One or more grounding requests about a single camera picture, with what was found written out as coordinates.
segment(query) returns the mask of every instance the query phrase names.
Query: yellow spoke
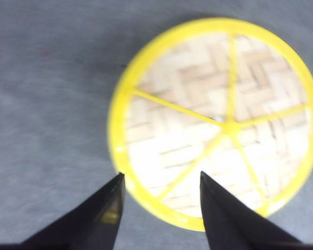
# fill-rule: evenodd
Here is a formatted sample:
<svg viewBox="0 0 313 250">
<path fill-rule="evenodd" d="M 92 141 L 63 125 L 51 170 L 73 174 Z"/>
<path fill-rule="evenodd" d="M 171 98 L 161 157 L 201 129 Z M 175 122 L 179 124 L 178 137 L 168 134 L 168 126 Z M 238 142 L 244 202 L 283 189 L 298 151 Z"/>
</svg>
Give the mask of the yellow spoke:
<svg viewBox="0 0 313 250">
<path fill-rule="evenodd" d="M 170 184 L 159 196 L 158 199 L 162 200 L 168 195 L 180 182 L 182 182 L 188 174 L 200 163 L 200 161 L 205 158 L 221 141 L 224 137 L 224 134 L 220 133 L 210 145 L 194 160 L 187 168 L 184 170 L 173 182 Z"/>
<path fill-rule="evenodd" d="M 254 168 L 249 163 L 249 160 L 248 160 L 248 158 L 247 158 L 247 156 L 246 156 L 246 154 L 244 152 L 244 149 L 242 148 L 238 138 L 236 137 L 236 135 L 232 136 L 231 138 L 232 138 L 232 141 L 234 143 L 234 146 L 239 151 L 239 153 L 240 153 L 240 155 L 241 155 L 241 157 L 242 157 L 242 159 L 243 159 L 243 161 L 244 161 L 244 163 L 246 165 L 247 171 L 248 171 L 251 179 L 253 180 L 254 185 L 255 185 L 257 191 L 260 193 L 260 196 L 261 196 L 263 202 L 267 202 L 267 198 L 266 198 L 266 195 L 265 195 L 265 193 L 264 193 L 264 191 L 262 189 L 260 181 L 259 181 L 258 177 L 255 174 Z"/>
<path fill-rule="evenodd" d="M 236 72 L 237 72 L 237 56 L 236 56 L 236 36 L 235 34 L 230 34 L 230 68 L 228 69 L 228 101 L 227 101 L 227 111 L 226 120 L 234 120 L 235 114 L 235 90 L 236 90 Z"/>
<path fill-rule="evenodd" d="M 266 116 L 262 116 L 262 117 L 258 117 L 258 118 L 254 118 L 252 120 L 248 120 L 248 121 L 244 121 L 244 122 L 240 122 L 240 126 L 242 128 L 244 127 L 248 127 L 248 126 L 252 126 L 261 122 L 265 122 L 265 121 L 269 121 L 269 120 L 273 120 L 273 119 L 278 119 L 284 116 L 289 116 L 292 115 L 293 113 L 297 113 L 300 112 L 302 110 L 304 110 L 307 107 L 306 104 L 300 105 L 300 106 L 296 106 L 293 108 L 289 108 L 287 110 L 283 110 L 280 112 L 276 112 L 270 115 L 266 115 Z"/>
<path fill-rule="evenodd" d="M 156 102 L 156 103 L 159 103 L 159 104 L 161 104 L 161 105 L 164 105 L 164 106 L 166 106 L 166 107 L 168 107 L 168 108 L 172 108 L 172 109 L 177 110 L 177 111 L 179 111 L 179 112 L 185 113 L 185 114 L 187 114 L 187 115 L 189 115 L 189 116 L 193 116 L 193 117 L 198 118 L 198 119 L 200 119 L 200 120 L 207 121 L 207 122 L 209 122 L 209 123 L 211 123 L 211 124 L 213 124 L 213 125 L 217 125 L 217 126 L 219 126 L 219 127 L 222 127 L 222 126 L 223 126 L 223 123 L 222 123 L 222 122 L 213 120 L 213 119 L 211 119 L 211 118 L 209 118 L 209 117 L 206 117 L 206 116 L 204 116 L 204 115 L 201 115 L 201 114 L 199 114 L 199 113 L 196 113 L 196 112 L 194 112 L 194 111 L 192 111 L 192 110 L 190 110 L 190 109 L 187 109 L 187 108 L 178 106 L 178 105 L 176 105 L 176 104 L 167 102 L 167 101 L 165 101 L 165 100 L 163 100 L 163 99 L 160 99 L 160 98 L 158 98 L 158 97 L 155 97 L 155 96 L 153 96 L 153 95 L 150 95 L 150 94 L 148 94 L 148 93 L 145 93 L 145 92 L 143 92 L 143 91 L 140 91 L 140 90 L 138 90 L 138 89 L 133 89 L 133 94 L 139 95 L 139 96 L 144 97 L 144 98 L 146 98 L 146 99 L 148 99 L 148 100 L 151 100 L 151 101 L 153 101 L 153 102 Z"/>
</svg>

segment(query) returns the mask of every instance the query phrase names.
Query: circular basket lid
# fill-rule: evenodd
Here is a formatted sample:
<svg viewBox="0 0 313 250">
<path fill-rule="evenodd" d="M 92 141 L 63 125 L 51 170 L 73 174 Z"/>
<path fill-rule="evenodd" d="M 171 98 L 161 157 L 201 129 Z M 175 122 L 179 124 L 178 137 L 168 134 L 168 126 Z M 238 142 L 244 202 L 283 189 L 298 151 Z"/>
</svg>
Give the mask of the circular basket lid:
<svg viewBox="0 0 313 250">
<path fill-rule="evenodd" d="M 204 231 L 202 170 L 268 216 L 313 167 L 313 78 L 259 26 L 191 21 L 156 37 L 127 67 L 109 143 L 129 192 L 173 225 Z"/>
</svg>

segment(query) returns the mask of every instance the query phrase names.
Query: gray fabric surface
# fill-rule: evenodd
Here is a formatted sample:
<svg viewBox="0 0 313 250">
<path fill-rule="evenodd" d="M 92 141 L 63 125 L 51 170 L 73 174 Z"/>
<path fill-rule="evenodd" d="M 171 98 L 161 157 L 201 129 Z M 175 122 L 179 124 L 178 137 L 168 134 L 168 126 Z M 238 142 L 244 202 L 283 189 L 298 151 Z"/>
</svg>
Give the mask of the gray fabric surface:
<svg viewBox="0 0 313 250">
<path fill-rule="evenodd" d="M 19 242 L 115 175 L 107 111 L 124 67 L 149 40 L 184 21 L 257 23 L 313 73 L 313 1 L 0 0 L 0 242 Z M 313 173 L 270 219 L 313 242 Z M 115 249 L 208 249 L 126 196 Z"/>
</svg>

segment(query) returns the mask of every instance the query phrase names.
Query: yellow plastic frame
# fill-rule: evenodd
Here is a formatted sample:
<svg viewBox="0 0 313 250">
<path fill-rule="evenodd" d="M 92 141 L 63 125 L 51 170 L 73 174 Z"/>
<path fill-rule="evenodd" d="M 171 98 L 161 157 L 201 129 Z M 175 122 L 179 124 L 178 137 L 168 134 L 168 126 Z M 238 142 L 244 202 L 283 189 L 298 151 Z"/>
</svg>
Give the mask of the yellow plastic frame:
<svg viewBox="0 0 313 250">
<path fill-rule="evenodd" d="M 229 34 L 244 34 L 261 40 L 278 51 L 294 68 L 308 95 L 311 111 L 311 131 L 308 151 L 299 166 L 294 179 L 276 197 L 269 200 L 256 210 L 263 216 L 268 216 L 286 204 L 302 187 L 313 168 L 313 77 L 302 59 L 282 39 L 270 31 L 241 20 L 229 18 L 206 18 L 190 21 L 160 34 L 149 42 L 130 62 L 121 76 L 114 92 L 108 120 L 109 149 L 117 171 L 125 174 L 126 186 L 136 201 L 147 211 L 158 218 L 175 226 L 204 231 L 202 218 L 191 217 L 178 213 L 150 195 L 133 172 L 125 144 L 125 114 L 134 94 L 135 86 L 148 67 L 162 55 L 164 51 L 190 37 L 207 32 L 227 32 Z"/>
</svg>

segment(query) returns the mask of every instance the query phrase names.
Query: yellow rim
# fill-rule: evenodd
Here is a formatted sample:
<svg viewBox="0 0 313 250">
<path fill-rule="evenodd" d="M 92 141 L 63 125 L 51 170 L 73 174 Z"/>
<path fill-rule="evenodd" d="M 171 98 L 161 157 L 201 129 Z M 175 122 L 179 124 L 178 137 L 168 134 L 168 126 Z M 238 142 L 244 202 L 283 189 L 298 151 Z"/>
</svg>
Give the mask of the yellow rim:
<svg viewBox="0 0 313 250">
<path fill-rule="evenodd" d="M 268 216 L 281 208 L 298 192 L 313 168 L 313 78 L 305 63 L 290 46 L 288 46 L 279 37 L 262 27 L 259 27 L 252 23 L 228 18 L 207 18 L 190 21 L 162 33 L 154 40 L 152 40 L 149 44 L 147 44 L 134 57 L 134 59 L 130 62 L 129 66 L 119 80 L 111 101 L 109 112 L 109 148 L 116 170 L 125 174 L 126 186 L 137 202 L 139 202 L 146 210 L 168 223 L 171 223 L 181 228 L 196 231 L 204 231 L 202 218 L 184 215 L 168 208 L 160 202 L 158 197 L 153 197 L 152 195 L 150 195 L 140 183 L 137 176 L 133 172 L 130 160 L 128 158 L 125 144 L 124 127 L 126 110 L 133 95 L 140 95 L 145 98 L 149 98 L 152 101 L 162 103 L 168 107 L 177 109 L 178 111 L 182 111 L 187 114 L 190 113 L 192 116 L 195 116 L 199 119 L 205 119 L 207 122 L 216 123 L 212 119 L 207 120 L 209 118 L 201 116 L 200 114 L 195 113 L 191 110 L 186 110 L 185 108 L 178 107 L 174 104 L 168 103 L 162 99 L 158 99 L 135 89 L 135 86 L 138 84 L 140 78 L 146 72 L 148 67 L 164 51 L 185 39 L 207 32 L 227 32 L 231 35 L 231 42 L 234 40 L 232 39 L 232 36 L 234 36 L 234 34 L 244 34 L 252 38 L 259 39 L 262 42 L 268 44 L 276 51 L 278 51 L 297 72 L 308 95 L 308 103 L 306 105 L 266 116 L 263 120 L 265 121 L 274 117 L 289 115 L 297 110 L 302 110 L 305 107 L 308 107 L 310 109 L 312 117 L 311 131 L 309 135 L 309 148 L 302 163 L 299 166 L 298 171 L 296 172 L 295 177 L 282 192 L 269 200 L 269 202 L 265 203 L 262 207 L 257 209 L 256 212 L 263 216 Z M 232 83 L 235 82 L 236 72 L 236 61 L 232 59 L 232 57 L 234 57 L 232 55 L 235 55 L 235 52 L 232 51 L 233 49 L 231 49 L 231 69 L 229 75 L 230 102 L 234 101 L 232 99 L 232 96 L 234 96 L 234 88 L 232 87 Z M 234 111 L 232 110 L 232 108 L 227 110 L 227 114 L 232 114 L 233 112 Z M 262 120 L 254 119 L 250 122 L 243 122 L 241 126 L 250 126 L 259 122 L 262 122 Z M 238 141 L 234 138 L 233 140 L 235 146 L 238 148 Z"/>
</svg>

